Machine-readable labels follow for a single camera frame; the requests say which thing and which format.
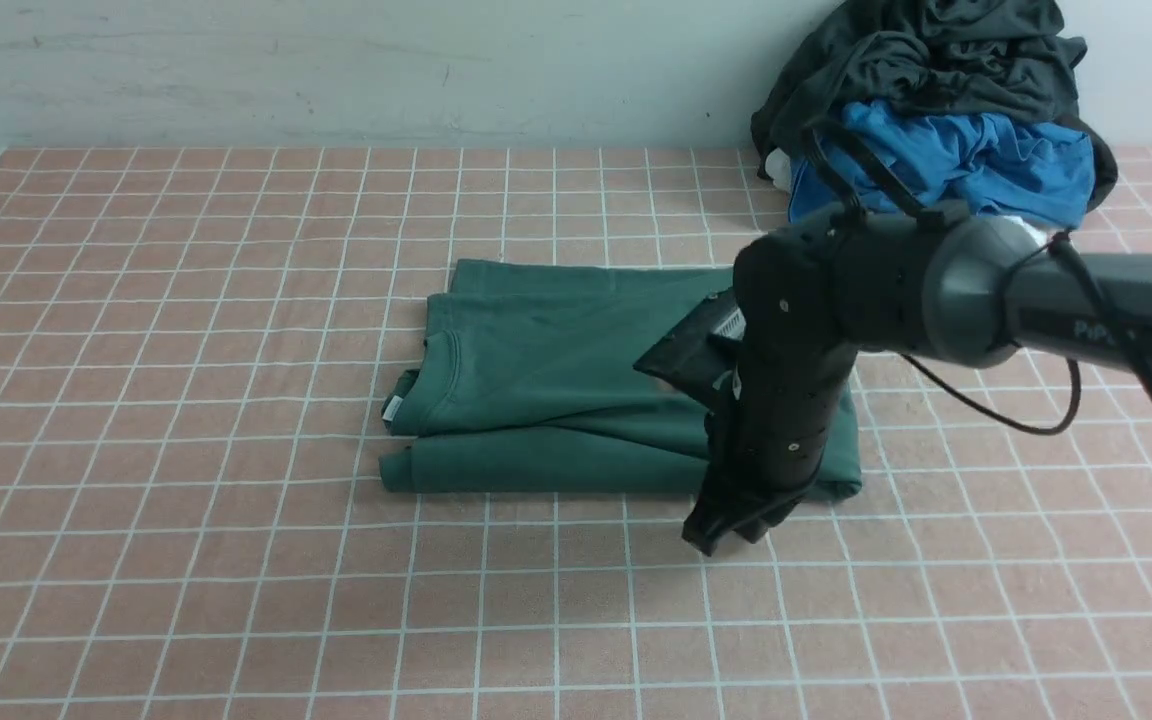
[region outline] clothing tag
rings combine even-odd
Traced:
[[[385,410],[380,414],[381,420],[387,420],[387,423],[394,422],[394,415],[397,415],[397,407],[403,404],[403,399],[396,396],[389,397],[389,403],[385,406]]]

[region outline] white cloth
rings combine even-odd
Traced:
[[[780,147],[772,150],[772,154],[767,156],[763,168],[767,170],[768,177],[772,177],[772,184],[786,192],[790,191],[790,187],[794,184],[794,174],[790,173],[790,157]]]

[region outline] white grout line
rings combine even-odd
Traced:
[[[325,156],[325,151],[320,152],[320,154],[319,154],[319,167],[317,167],[316,173],[314,173],[314,182],[317,182],[317,179],[319,179],[319,174],[323,172],[323,158],[324,158],[324,156]],[[273,164],[274,164],[275,158],[276,158],[276,154],[270,157],[270,172],[273,172]],[[362,173],[362,176],[358,179],[358,192],[362,192],[362,182],[364,182],[365,177],[366,177],[366,173],[364,172],[364,173]],[[270,175],[268,174],[266,174],[266,176],[265,176],[265,182],[266,183],[270,182]],[[305,197],[305,211],[308,211],[308,204],[310,204],[311,199],[312,199],[312,194],[308,194],[306,197]],[[256,357],[260,357],[265,353],[265,347],[268,346],[268,342],[270,342],[270,334],[274,332],[274,318],[275,318],[275,314],[276,314],[278,304],[279,304],[279,301],[282,300],[282,290],[285,288],[285,285],[287,285],[287,274],[288,274],[288,272],[291,272],[291,262],[293,262],[293,256],[294,256],[294,249],[296,249],[296,243],[302,242],[301,241],[301,233],[303,232],[303,229],[305,229],[305,220],[306,220],[306,215],[302,214],[302,218],[300,219],[300,222],[297,222],[297,225],[296,225],[296,238],[297,240],[291,243],[291,247],[289,247],[288,252],[287,252],[287,258],[285,258],[283,268],[282,268],[282,275],[280,275],[279,282],[278,282],[279,297],[278,297],[278,300],[275,300],[274,305],[270,308],[270,318],[266,318],[266,320],[265,320],[265,332],[264,332],[264,334],[262,334],[260,347],[257,348]],[[251,230],[251,225],[249,223],[247,228],[248,228],[248,232],[250,232]],[[344,252],[346,252],[346,247],[342,243],[342,247],[340,247],[340,256],[342,256],[342,263],[343,263],[343,259],[344,259]],[[335,290],[335,287],[339,287],[340,274],[342,274],[342,273],[340,273],[340,270],[338,270],[338,280],[335,281],[338,283],[335,286],[333,286],[333,290]],[[316,359],[317,359],[317,357],[320,357],[323,355],[324,347],[326,346],[326,340],[328,340],[328,332],[326,332],[326,328],[324,328],[323,338],[320,338],[320,340],[319,340],[319,350],[317,350],[317,353],[314,355]],[[312,370],[312,372],[311,372],[310,386],[306,386],[306,391],[305,391],[306,397],[308,397],[308,393],[310,393],[310,388],[312,387],[312,384],[314,384],[314,376],[316,376],[316,373],[317,373],[317,367],[314,366],[314,370]],[[256,384],[256,373],[252,372],[251,377],[247,378],[247,392],[243,393],[243,397],[250,397],[251,396],[252,387],[255,387],[255,384]],[[247,407],[247,401],[245,400],[243,402],[243,407]],[[297,419],[297,429],[300,429],[301,423],[303,423],[303,420],[305,420],[305,412],[306,412],[306,406],[302,406],[301,407],[301,418]],[[238,414],[238,419],[236,420],[236,423],[241,423],[241,422],[242,422],[242,414]],[[287,460],[287,471],[285,471],[285,480],[290,479],[294,476],[294,473],[296,473],[296,454],[297,454],[297,449],[300,447],[300,439],[301,438],[296,438],[296,439],[293,439],[293,441],[291,441],[291,454],[289,454],[288,460]],[[233,445],[234,445],[234,442],[229,441],[228,445],[227,445],[227,447],[225,447],[225,461],[221,462],[221,465],[220,465],[221,467],[221,473],[223,472],[225,465],[229,464],[229,456],[230,456],[230,454],[233,452]],[[278,525],[279,521],[283,516],[285,503],[287,503],[287,491],[288,491],[288,488],[290,486],[291,486],[291,484],[285,482],[285,483],[282,483],[282,487],[279,491],[278,505],[276,505],[276,508],[274,510],[274,525],[275,526]],[[257,607],[260,606],[262,592],[264,592],[264,589],[265,589],[265,579],[267,579],[270,577],[270,555],[274,551],[274,539],[276,537],[278,537],[278,530],[271,530],[270,537],[265,539],[265,551],[264,551],[264,553],[262,553],[262,575],[260,575],[260,578],[258,578],[256,581],[256,588],[252,589],[252,601],[251,601],[251,605],[248,606],[248,609],[247,609],[247,624],[244,626],[245,630],[243,632],[243,639],[238,644],[238,660],[236,661],[236,665],[234,665],[234,676],[233,676],[233,679],[230,679],[230,684],[229,684],[229,695],[230,695],[230,697],[229,697],[229,700],[225,702],[225,715],[226,717],[228,717],[230,714],[230,712],[233,711],[233,696],[238,691],[238,684],[241,684],[241,682],[242,682],[243,662],[247,660],[248,638],[251,637],[252,626],[256,623],[256,609],[257,609]]]
[[[918,377],[918,378],[915,378],[915,379],[916,379],[916,382],[919,384],[919,387],[922,387],[924,406],[926,406],[929,408],[929,412],[932,414],[932,418],[940,420],[940,415],[937,414],[937,408],[932,404],[932,397],[931,397],[932,391],[927,386],[925,386],[925,384],[923,382],[923,378],[922,377]],[[991,401],[991,397],[990,397],[988,389],[985,391],[984,393],[986,393],[987,404],[992,406],[992,401]],[[954,462],[955,462],[954,454],[952,454],[950,442],[948,442],[948,437],[945,434],[945,429],[941,427],[940,430],[938,430],[938,434],[940,434],[940,438],[941,438],[941,445],[942,445],[943,450],[945,450],[945,456],[950,460],[952,464],[954,464]],[[884,452],[884,450],[881,450],[881,448],[882,448],[882,442],[881,441],[878,442],[878,446],[879,446],[879,452]],[[1007,438],[1007,446],[1009,446],[1011,456],[1015,458],[1016,464],[1020,465],[1021,464],[1020,455],[1016,454],[1015,447],[1011,447],[1011,439],[1010,438]],[[1029,486],[1029,479],[1028,479],[1026,475],[1024,475],[1024,469],[1021,469],[1021,477],[1025,478],[1025,486]],[[897,506],[901,507],[902,510],[904,510],[904,502],[902,502],[900,500],[899,488],[895,487],[895,478],[892,478],[892,479],[893,479],[892,492],[896,493]],[[977,533],[980,536],[980,539],[984,543],[984,547],[986,547],[986,552],[990,555],[988,564],[993,569],[993,579],[995,579],[995,583],[998,584],[998,592],[1000,592],[1002,594],[1002,601],[1005,601],[1005,607],[1007,608],[1007,614],[1009,614],[1011,616],[1011,631],[1016,634],[1016,641],[1020,643],[1020,650],[1021,650],[1021,652],[1024,653],[1025,664],[1029,666],[1030,670],[1032,670],[1033,673],[1038,674],[1038,665],[1037,665],[1037,661],[1034,661],[1033,651],[1030,650],[1029,641],[1028,641],[1028,638],[1025,638],[1025,635],[1024,635],[1023,630],[1021,630],[1021,628],[1020,628],[1020,621],[1016,619],[1015,612],[1011,609],[1011,598],[1009,596],[1007,596],[1007,585],[1002,582],[1002,574],[998,570],[998,560],[996,560],[995,551],[993,551],[993,543],[990,541],[988,533],[986,533],[986,530],[984,530],[983,523],[980,523],[980,515],[978,514],[978,511],[975,510],[975,507],[972,506],[972,497],[970,497],[970,493],[968,493],[967,484],[963,482],[963,473],[961,473],[960,471],[955,471],[955,473],[954,473],[954,480],[956,483],[956,487],[958,488],[958,492],[963,493],[964,501],[968,505],[968,516],[970,516],[970,518],[972,518],[973,528],[975,528],[975,530],[977,530]],[[1038,498],[1034,497],[1033,500],[1034,500],[1034,507],[1040,507],[1038,505]],[[1036,515],[1039,515],[1039,514],[1041,514],[1041,511],[1037,511],[1036,513]],[[909,526],[909,518],[905,518],[905,526]],[[914,537],[914,532],[911,532],[910,535],[911,535],[911,537]],[[922,551],[919,552],[919,558],[922,558]],[[924,564],[923,574],[924,574],[924,577],[925,577],[925,574],[927,574],[927,570],[925,570],[925,564]],[[1073,575],[1069,574],[1069,569],[1068,568],[1064,569],[1064,574],[1066,574],[1066,577],[1068,577],[1069,582],[1074,583],[1074,577],[1073,577]],[[931,586],[931,583],[929,583],[929,596],[931,596],[931,594],[932,594],[932,586]],[[1084,605],[1083,609],[1084,609],[1084,612],[1087,611],[1087,606]],[[956,664],[956,661],[954,660],[954,651],[952,651],[950,644],[948,644],[948,637],[947,637],[947,635],[943,635],[943,637],[945,637],[945,650],[946,650],[946,652],[948,652],[948,655],[950,655],[950,662],[955,662]],[[961,692],[961,697],[963,697],[964,705],[967,705],[968,698],[967,698],[965,692],[963,691],[963,687],[961,687],[961,683],[958,685],[958,691]],[[1053,717],[1053,719],[1055,719],[1056,711],[1055,711],[1055,708],[1052,707],[1051,698],[1047,696],[1047,688],[1043,687],[1043,683],[1038,683],[1038,696],[1039,696],[1039,700],[1043,702],[1043,710],[1047,711],[1047,715],[1048,717]]]
[[[367,165],[371,165],[371,156],[367,156]],[[415,156],[412,156],[412,165],[415,165]],[[509,160],[506,157],[506,167],[508,167]],[[412,182],[416,180],[416,173],[412,173]],[[460,191],[460,183],[457,183],[457,191]],[[403,251],[403,225],[407,225],[407,210],[411,205],[411,183],[407,187],[407,200],[403,206],[403,222],[397,228],[397,242],[394,243],[394,266],[393,272],[389,274],[389,296],[391,300],[385,301],[385,324],[389,323],[392,316],[393,304],[392,297],[394,295],[394,283],[397,281],[397,268],[401,266],[399,263],[399,256]],[[448,282],[450,282],[450,273],[448,273]],[[380,331],[380,342],[376,348],[376,357],[380,359],[380,356],[385,353],[385,331]],[[372,384],[379,382],[372,379]],[[402,632],[397,636],[397,652],[394,653],[394,682],[393,682],[393,695],[389,699],[389,720],[397,720],[397,694],[399,685],[401,685],[402,670],[403,670],[403,652],[406,650],[407,639],[407,615],[408,611],[411,609],[412,600],[412,577],[415,577],[416,571],[416,543],[420,538],[420,508],[424,506],[424,498],[416,497],[416,510],[412,515],[412,544],[411,548],[408,551],[407,558],[407,581],[403,583],[403,612],[402,612]]]
[[[40,152],[38,152],[38,156],[35,159],[35,164],[37,164],[38,159],[41,159],[41,157],[45,154],[45,152],[46,152],[45,150],[41,150]],[[83,152],[83,158],[78,162],[78,167],[79,168],[82,168],[82,165],[84,162],[86,162],[86,160],[88,160],[88,158],[90,158],[90,156],[91,156],[91,150],[88,150],[86,152]],[[128,165],[131,165],[131,160],[132,160],[131,158],[128,158]],[[73,185],[73,179],[76,179],[77,176],[78,176],[78,170],[74,170],[74,176],[70,179],[69,184],[67,184],[67,190],[68,190],[69,185]],[[109,209],[109,203],[113,199],[114,199],[114,196],[111,195],[108,197],[108,199],[105,200],[105,204],[101,205],[100,213],[96,215],[96,219],[92,219],[91,228],[88,228],[88,235],[83,240],[84,243],[86,243],[88,241],[91,240],[92,233],[96,233],[96,225],[100,222],[100,218],[104,217],[105,211]],[[60,200],[56,200],[56,205],[52,206],[52,211],[55,211],[55,209],[59,209],[59,206],[60,206]],[[40,232],[41,232],[41,228],[45,227],[46,222],[47,222],[47,220],[44,220],[44,223],[38,225],[38,228],[40,228]],[[26,255],[28,255],[28,251],[26,251],[26,253],[23,253],[20,257],[20,263],[24,263],[24,258],[26,258]],[[73,268],[74,264],[77,264],[77,260],[78,260],[78,255],[76,253],[74,256],[74,259],[70,262],[70,270]],[[113,300],[114,290],[115,290],[116,287],[118,287],[116,283],[111,285],[109,293],[105,297],[105,304],[101,305],[100,314],[97,316],[97,320],[96,320],[97,325],[99,325],[100,324],[100,319],[104,318],[104,316],[105,316],[105,309],[109,305],[109,301]],[[60,293],[60,283],[58,283],[56,290],[54,293],[52,293],[51,300],[55,301],[56,295],[59,293]],[[44,313],[40,313],[40,316],[38,316],[38,323],[35,325],[33,332],[37,332],[37,329],[38,329],[38,327],[40,327],[41,320],[44,320],[44,318],[46,318],[46,310],[44,311]],[[88,348],[88,341],[84,340],[83,341],[83,346],[79,348],[78,357],[82,357],[82,354],[86,350],[86,348]],[[25,349],[26,349],[25,346],[20,347],[20,355],[17,356],[17,363],[18,363],[20,356],[24,355],[24,350]],[[128,372],[128,379],[131,379],[131,377],[132,377],[131,372]],[[65,387],[66,384],[69,384],[70,379],[73,379],[73,369],[69,370],[67,377],[65,378],[65,384],[61,387]],[[3,387],[6,387],[6,382],[8,382],[8,378],[3,379]],[[119,395],[122,395],[122,393],[126,392],[126,389],[127,389],[127,387],[124,385],[123,389],[120,389]],[[37,433],[35,434],[35,441],[36,442],[38,441],[38,439],[41,438],[41,433],[45,432],[45,430],[47,427],[47,424],[50,424],[50,422],[51,422],[52,416],[55,415],[56,407],[59,407],[59,404],[53,404],[47,410],[46,418],[44,418],[44,420],[41,420],[40,425],[38,425]],[[114,410],[109,410],[109,418],[106,419],[106,425],[105,425],[106,429],[109,426],[109,420],[113,420],[113,418],[114,418]],[[26,455],[24,455],[24,458],[22,461],[20,461],[20,470],[17,470],[17,478],[14,478],[12,488],[8,488],[9,500],[10,500],[12,492],[15,490],[15,484],[17,484],[17,482],[18,482],[18,476],[24,472],[24,469],[26,469],[26,467],[29,464],[29,460],[32,456],[33,456],[33,447],[29,448],[29,450],[26,450]],[[91,462],[94,462],[94,461],[96,461],[96,454],[93,452]],[[90,471],[90,470],[91,470],[91,465],[88,464],[88,471]],[[65,528],[65,525],[69,524],[69,518],[73,515],[74,507],[78,506],[78,495],[79,495],[79,493],[76,491],[76,492],[74,492],[74,498],[70,498],[69,507],[68,507],[67,510],[65,510],[65,520],[61,521],[60,528]],[[142,493],[142,500],[143,500],[143,497],[146,497],[146,495],[147,495],[147,488],[145,488],[145,493]],[[0,521],[3,518],[3,511],[6,510],[6,505],[8,505],[8,503],[6,503],[6,501],[3,501],[3,506],[0,507]],[[31,589],[29,589],[29,597],[26,598],[26,605],[24,605],[24,609],[20,613],[20,619],[17,620],[17,624],[15,624],[15,628],[14,628],[13,634],[12,634],[13,639],[9,641],[8,644],[6,644],[6,649],[3,651],[3,660],[0,661],[0,679],[3,677],[3,669],[5,669],[6,665],[8,665],[8,660],[10,659],[15,641],[18,641],[20,630],[22,630],[24,628],[24,623],[26,622],[26,619],[28,619],[28,615],[29,615],[29,609],[31,609],[31,607],[33,606],[35,598],[38,594],[38,579],[41,579],[41,578],[45,577],[45,575],[47,573],[47,568],[50,568],[51,561],[52,561],[52,559],[54,559],[54,556],[56,554],[56,548],[60,547],[60,539],[61,539],[60,533],[58,533],[55,536],[55,538],[52,539],[50,551],[47,551],[46,560],[44,560],[44,562],[41,562],[40,569],[38,569],[37,577],[35,578],[35,584],[33,584],[33,586]],[[128,543],[131,541],[131,537],[128,537],[127,541]],[[99,617],[97,619],[96,623],[92,623],[92,632],[96,632],[97,623],[99,623]],[[78,682],[78,675],[79,674],[81,674],[81,665],[78,667],[76,667],[76,669],[74,669],[74,676],[71,679],[71,683],[77,683]]]
[[[134,159],[135,156],[136,156],[136,151],[132,151],[132,158],[128,158],[128,168],[131,168],[132,159]],[[177,156],[177,165],[180,164],[180,159],[182,159],[183,156],[184,156],[184,152],[183,151],[180,152],[180,154]],[[111,194],[109,200],[113,200],[114,197],[115,197],[115,195]],[[156,200],[156,209],[157,209],[157,203],[160,202],[161,199],[162,199],[162,196],[159,196],[159,200]],[[101,215],[103,217],[104,217],[104,214],[105,214],[105,211],[101,211]],[[146,233],[146,230],[147,230],[147,223],[143,223],[141,226],[141,236],[137,237],[136,243],[132,243],[132,247],[141,247],[141,243],[143,241],[145,241],[145,233]],[[197,232],[197,223],[195,223],[194,232]],[[132,260],[132,252],[128,252],[127,260],[124,263],[124,268],[127,268],[127,264],[131,263],[131,260]],[[182,252],[180,255],[180,260],[179,260],[177,266],[180,266],[180,263],[182,263],[182,260],[184,260],[184,252]],[[118,283],[116,282],[114,283],[113,287],[109,288],[109,297],[106,297],[105,304],[104,304],[104,306],[101,306],[101,318],[104,318],[105,310],[108,309],[108,306],[111,305],[111,300],[113,300],[114,290],[116,290],[116,288],[118,288]],[[168,293],[170,290],[172,290],[172,286],[169,285],[168,287],[165,288],[164,296],[168,295]],[[157,319],[159,319],[159,314],[161,313],[161,310],[162,310],[162,305],[159,305],[157,308],[157,310],[156,310],[154,320],[152,320],[152,323],[150,324],[150,327],[154,327],[154,325],[157,324]],[[100,320],[97,320],[96,327],[100,327]],[[97,334],[97,332],[93,329],[92,338],[94,338],[96,334]],[[119,389],[119,394],[118,394],[119,395],[119,400],[122,400],[122,397],[124,395],[127,395],[127,389],[132,386],[134,374],[136,374],[136,370],[137,370],[138,364],[141,364],[142,357],[145,356],[145,348],[146,347],[147,347],[147,336],[145,336],[145,340],[143,340],[141,342],[141,347],[137,348],[136,359],[132,361],[132,369],[129,370],[129,372],[127,373],[127,378],[123,379],[123,387],[122,387],[122,389]],[[84,351],[85,350],[86,350],[86,342],[84,342]],[[73,376],[70,376],[70,378],[68,378],[67,381],[65,381],[65,384],[67,384],[67,386],[68,386],[69,381],[71,381],[71,380],[73,380]],[[180,393],[182,393],[182,396],[183,396],[184,395],[184,388],[180,389]],[[105,441],[105,438],[109,435],[109,427],[113,427],[114,418],[118,415],[118,410],[119,410],[119,406],[115,406],[114,409],[109,411],[109,418],[105,419],[104,427],[101,427],[100,438],[97,439],[97,442],[96,442],[97,447],[99,447],[101,445],[101,442]],[[159,467],[159,462],[161,461],[161,456],[162,456],[162,452],[159,452],[159,455],[157,455],[157,457],[156,457],[154,471],[157,470],[157,467]],[[97,452],[92,452],[92,457],[90,460],[90,465],[88,465],[88,473],[91,473],[91,468],[94,467],[94,464],[96,464],[96,457],[97,457]],[[151,471],[151,473],[150,473],[150,479],[151,480],[154,479],[154,471]],[[112,579],[118,578],[119,574],[123,571],[123,562],[127,560],[127,553],[129,551],[131,551],[132,543],[136,541],[136,537],[137,537],[136,533],[131,532],[131,530],[136,529],[136,526],[141,523],[141,515],[145,511],[145,507],[147,506],[147,500],[150,500],[150,493],[151,492],[154,492],[154,488],[152,488],[152,486],[146,486],[145,487],[145,492],[141,493],[141,502],[137,505],[136,514],[132,515],[131,524],[129,524],[129,528],[128,528],[129,532],[127,533],[127,538],[124,538],[124,540],[123,540],[123,547],[120,548],[120,552],[119,552],[119,555],[118,555],[118,560],[114,562],[113,570],[111,570],[109,577]],[[79,493],[74,493],[74,500],[73,500],[73,502],[70,505],[70,514],[73,514],[74,507],[78,506],[78,494]],[[61,536],[58,535],[58,541],[56,541],[55,546],[52,546],[52,552],[55,552],[56,547],[59,547],[59,544],[60,544],[59,539],[60,539],[60,537]],[[96,638],[101,637],[101,635],[100,635],[100,624],[101,624],[101,621],[105,619],[105,612],[109,609],[109,598],[113,597],[113,594],[114,594],[114,584],[109,583],[109,586],[105,589],[105,593],[101,597],[100,609],[98,612],[96,612],[96,620],[92,621],[91,634],[88,636],[86,641],[84,641],[84,643],[83,643],[83,650],[82,650],[82,653],[81,653],[79,659],[78,659],[78,665],[76,667],[76,670],[74,670],[73,680],[70,680],[70,683],[69,683],[69,691],[67,694],[65,694],[65,706],[61,708],[61,715],[63,715],[65,712],[68,711],[70,703],[73,703],[74,692],[77,692],[79,679],[82,679],[84,666],[86,666],[86,664],[88,664],[88,657],[91,653],[91,647],[93,646],[93,644],[96,644]],[[169,644],[168,642],[165,642],[162,644],[162,651],[164,651],[164,653],[166,652],[166,646],[168,646],[168,644]]]
[[[274,154],[270,157],[270,170],[273,169],[273,165],[274,165],[274,161],[276,160],[276,158],[278,158],[278,151],[274,151]],[[221,161],[221,167],[223,167],[223,166],[225,166],[225,161]],[[265,183],[268,183],[268,181],[270,181],[270,170],[266,170],[266,176],[265,176],[265,181],[264,181]],[[205,200],[204,206],[206,206],[206,202],[211,202],[211,196],[207,197],[207,199]],[[243,232],[244,236],[247,235],[248,232],[250,232],[251,225],[252,225],[252,222],[255,222],[255,219],[256,219],[256,214],[255,214],[255,211],[253,211],[252,218],[248,219],[247,228],[244,228],[244,232]],[[194,233],[197,233],[197,229],[198,229],[197,225],[195,225]],[[180,256],[180,258],[182,258],[182,260],[184,259],[184,255],[185,253],[182,252],[182,255]],[[234,252],[234,256],[230,259],[229,268],[227,268],[227,272],[225,272],[225,280],[221,282],[221,286],[220,286],[220,293],[219,293],[219,295],[221,297],[223,296],[225,291],[227,291],[228,288],[229,288],[229,281],[230,281],[230,278],[233,278],[234,270],[235,270],[234,268],[234,262],[237,260],[237,258],[238,258],[237,252]],[[288,250],[288,263],[291,263],[291,249]],[[211,313],[211,318],[209,319],[207,327],[211,328],[212,325],[215,325],[217,318],[220,314],[220,306],[221,306],[221,302],[218,301],[215,303],[215,306],[212,308],[212,313]],[[275,306],[276,306],[276,303],[275,303],[274,306],[270,308],[270,318],[273,318],[274,311],[275,311]],[[195,363],[191,365],[191,369],[189,369],[189,377],[185,379],[185,382],[184,382],[184,391],[183,391],[184,393],[188,393],[189,386],[191,386],[191,384],[194,382],[194,378],[195,378],[195,374],[196,374],[197,369],[198,369],[198,361],[202,361],[202,355],[204,354],[205,347],[206,347],[206,343],[200,343],[200,346],[198,346],[198,351],[195,355]],[[248,377],[248,388],[250,388],[250,386],[251,386],[251,378],[253,378],[253,377],[255,377],[255,367],[252,369],[252,373],[250,374],[250,377]],[[169,425],[169,429],[174,429],[175,427],[175,423],[177,423],[177,420],[179,420],[180,409],[183,409],[183,407],[185,404],[187,404],[185,400],[180,401],[180,404],[177,406],[177,412],[173,416],[172,423]],[[244,396],[243,400],[241,402],[238,402],[238,412],[234,414],[234,427],[230,429],[230,435],[234,433],[234,430],[237,429],[238,422],[242,419],[242,411],[243,411],[244,407],[247,407],[247,396]],[[229,448],[230,447],[233,447],[232,439],[227,444],[227,446],[225,446],[225,457],[220,462],[220,471],[223,471],[223,469],[225,469],[225,462],[228,462],[228,460],[229,460]],[[157,457],[156,470],[157,470],[157,468],[159,468],[161,465],[162,455],[164,454],[165,454],[165,452],[160,452],[159,457]],[[219,497],[220,487],[221,487],[221,483],[214,483],[214,487],[212,487],[211,495],[210,495],[210,498],[207,498],[207,509],[204,511],[204,515],[202,515],[202,520],[198,521],[198,537],[197,537],[196,541],[194,543],[194,550],[191,552],[191,555],[189,555],[189,561],[188,561],[188,564],[185,566],[185,570],[183,570],[183,573],[182,573],[183,574],[183,578],[182,578],[182,582],[180,582],[180,591],[177,592],[177,600],[175,601],[175,607],[174,607],[174,609],[172,612],[172,620],[170,620],[170,623],[168,624],[168,642],[165,642],[162,644],[162,650],[159,652],[159,660],[157,660],[157,662],[156,662],[154,677],[150,682],[150,692],[147,692],[147,696],[150,696],[151,698],[154,697],[154,694],[157,692],[157,688],[159,687],[159,682],[162,679],[162,667],[166,665],[166,659],[168,659],[169,647],[172,647],[172,643],[174,642],[174,639],[177,638],[177,634],[175,632],[175,628],[177,628],[177,623],[180,621],[180,609],[182,609],[182,607],[184,606],[185,594],[189,591],[189,581],[194,576],[194,570],[195,570],[195,568],[197,566],[197,562],[198,562],[198,552],[202,551],[202,543],[206,538],[206,529],[210,525],[211,514],[212,514],[212,511],[217,507],[217,497]],[[270,529],[270,537],[273,537],[274,532],[275,532],[275,529],[272,526]],[[250,600],[250,602],[252,604],[252,606],[255,606],[255,604],[256,604],[257,589],[259,589],[259,581],[257,581],[257,588],[252,589],[252,597],[251,597],[251,600]],[[236,676],[238,675],[238,667],[234,667],[234,675],[236,675]],[[151,710],[150,702],[145,702],[145,705],[143,705],[143,707],[141,707],[142,720],[146,719],[147,714],[150,714],[150,710]]]
[[[1126,679],[1143,679],[1152,680],[1152,673],[1126,673]],[[986,674],[986,675],[972,675],[971,679],[967,680],[970,684],[984,684],[984,683],[1001,683],[1001,682],[1043,682],[1043,680],[1104,680],[1108,679],[1105,673],[1044,673],[1043,675],[1026,675],[1023,673],[1016,674]],[[803,684],[806,687],[818,687],[818,688],[870,688],[878,685],[923,685],[923,684],[946,684],[954,682],[952,676],[942,675],[915,675],[909,676],[909,679],[902,679],[901,676],[895,676],[894,679],[810,679],[804,680]],[[645,688],[650,689],[699,689],[699,688],[718,688],[719,691],[725,688],[793,688],[795,683],[791,680],[723,680],[723,682],[662,682],[662,683],[644,683]],[[634,685],[628,683],[591,683],[591,684],[570,684],[570,685],[503,685],[485,688],[486,691],[493,694],[535,694],[535,692],[568,692],[568,691],[632,691]],[[408,689],[408,691],[397,691],[396,694],[391,691],[339,691],[339,692],[323,692],[317,697],[340,697],[340,698],[356,698],[356,697],[416,697],[416,696],[444,696],[445,694],[455,694],[460,696],[465,694],[465,688],[430,688],[430,689]],[[237,696],[230,696],[229,694],[174,694],[173,696],[157,696],[152,700],[169,700],[169,702],[199,702],[199,700],[227,700],[230,697],[241,698],[268,698],[268,700],[304,700],[310,697],[308,694],[280,694],[280,692],[268,692],[268,694],[237,694]],[[106,703],[106,702],[145,702],[151,700],[150,696],[144,694],[131,694],[131,696],[93,696],[74,698],[73,705],[92,705],[92,703]],[[37,705],[37,703],[46,703],[46,705],[52,705],[55,703],[55,698],[10,698],[9,700],[0,700],[0,707],[14,707],[22,705]]]

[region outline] green sweatshirt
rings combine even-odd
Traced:
[[[462,260],[429,300],[425,361],[385,402],[410,448],[381,458],[396,492],[695,493],[704,407],[634,372],[732,270],[604,270]],[[861,491],[851,396],[810,500]]]

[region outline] pile of clothes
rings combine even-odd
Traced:
[[[846,0],[781,70],[750,122],[759,174],[791,192],[790,220],[835,200],[801,134],[840,120],[924,204],[1074,229],[1117,182],[1079,119],[1074,68],[1087,54],[1055,0]],[[895,211],[849,156],[826,159],[873,211]]]

